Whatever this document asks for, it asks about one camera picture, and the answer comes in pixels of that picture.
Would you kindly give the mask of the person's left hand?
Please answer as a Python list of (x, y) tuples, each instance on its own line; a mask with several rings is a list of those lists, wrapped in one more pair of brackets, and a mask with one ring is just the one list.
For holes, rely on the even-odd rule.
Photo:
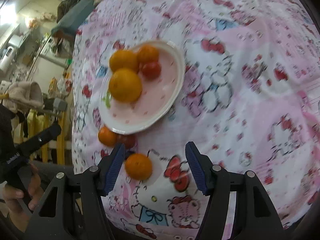
[[(28, 193), (31, 197), (28, 207), (30, 210), (34, 211), (44, 191), (41, 187), (41, 178), (37, 167), (34, 164), (30, 164), (30, 168), (33, 175), (28, 185)], [(8, 184), (5, 185), (3, 189), (3, 198), (9, 209), (9, 218), (14, 226), (21, 232), (25, 232), (30, 220), (29, 216), (23, 211), (23, 208), (18, 202), (18, 200), (23, 197), (24, 193), (22, 190), (16, 189)]]

